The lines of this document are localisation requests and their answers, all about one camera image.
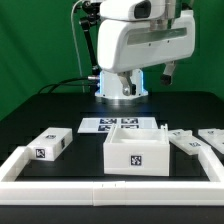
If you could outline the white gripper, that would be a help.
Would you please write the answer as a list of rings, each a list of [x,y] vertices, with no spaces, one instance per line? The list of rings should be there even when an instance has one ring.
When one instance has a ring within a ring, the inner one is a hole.
[[[167,62],[161,83],[171,85],[175,61],[190,57],[194,48],[193,11],[184,10],[172,27],[165,30],[152,30],[148,21],[103,21],[98,33],[97,58],[103,70],[119,73],[122,92],[130,96],[131,73],[126,71]]]

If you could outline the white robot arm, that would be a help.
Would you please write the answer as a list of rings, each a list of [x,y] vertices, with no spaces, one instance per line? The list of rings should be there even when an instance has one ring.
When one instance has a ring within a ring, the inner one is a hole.
[[[98,32],[101,68],[96,97],[114,104],[144,98],[142,69],[163,64],[161,81],[172,83],[176,62],[195,48],[193,10],[182,0],[105,0]]]

